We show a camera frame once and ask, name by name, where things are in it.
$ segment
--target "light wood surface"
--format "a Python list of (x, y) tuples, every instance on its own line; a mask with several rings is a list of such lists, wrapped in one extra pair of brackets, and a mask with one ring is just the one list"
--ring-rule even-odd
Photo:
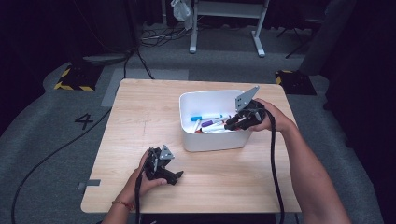
[[(149, 147), (167, 145), (175, 158), (166, 166), (184, 171), (175, 186), (160, 186), (141, 199), (142, 213), (279, 212), (271, 172), (271, 133), (253, 133), (243, 148), (189, 152), (182, 146), (178, 100), (190, 91), (248, 91), (258, 84), (124, 79), (113, 105), (81, 209), (106, 213)], [(259, 84), (255, 97), (294, 120), (283, 89)], [(300, 212), (291, 187), (289, 157), (276, 134), (276, 171), (286, 212)]]

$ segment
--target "white plastic bin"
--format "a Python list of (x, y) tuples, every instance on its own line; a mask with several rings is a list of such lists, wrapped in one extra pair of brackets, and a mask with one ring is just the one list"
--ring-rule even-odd
[(243, 147), (251, 136), (249, 130), (195, 133), (191, 117), (221, 114), (233, 117), (235, 98), (243, 91), (195, 91), (180, 96), (180, 120), (183, 147), (188, 151), (210, 151)]

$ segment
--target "gray carpet floor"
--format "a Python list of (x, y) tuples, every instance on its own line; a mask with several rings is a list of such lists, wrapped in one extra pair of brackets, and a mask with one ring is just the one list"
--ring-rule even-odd
[[(161, 25), (148, 27), (162, 28)], [(293, 32), (280, 38), (278, 30), (263, 30), (266, 52), (259, 58), (248, 27), (203, 30), (197, 52), (189, 54), (190, 38), (169, 41), (161, 47), (141, 47), (152, 75), (159, 79), (187, 79), (223, 82), (276, 83), (274, 72), (297, 69), (304, 49), (285, 56), (298, 46)], [(105, 67), (96, 91), (63, 91), (53, 87), (67, 64), (48, 74), (43, 82), (46, 93), (27, 106), (0, 138), (0, 222), (11, 223), (11, 205), (19, 184), (29, 171), (50, 153), (85, 131), (75, 119), (90, 114), (93, 123), (109, 110), (123, 63)], [(144, 67), (134, 55), (127, 77), (145, 77)], [(288, 95), (291, 109), (307, 143), (327, 168), (353, 223), (382, 223), (374, 189), (332, 113), (322, 109), (328, 81), (311, 77), (317, 96)], [(105, 214), (85, 214), (80, 209), (83, 189), (89, 179), (108, 116), (77, 141), (38, 166), (23, 185), (16, 203), (16, 223), (96, 223)], [(293, 214), (285, 223), (295, 223)]]

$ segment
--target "white desk frame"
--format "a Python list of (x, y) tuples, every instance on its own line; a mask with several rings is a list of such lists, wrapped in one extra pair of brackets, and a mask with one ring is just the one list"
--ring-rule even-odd
[(267, 12), (268, 3), (269, 0), (264, 0), (263, 4), (224, 3), (195, 0), (190, 53), (195, 53), (197, 51), (198, 15), (203, 15), (259, 19), (256, 30), (252, 31), (251, 34), (259, 56), (264, 57), (265, 52), (262, 47), (262, 42), (260, 41), (260, 31), (262, 30), (262, 23)]

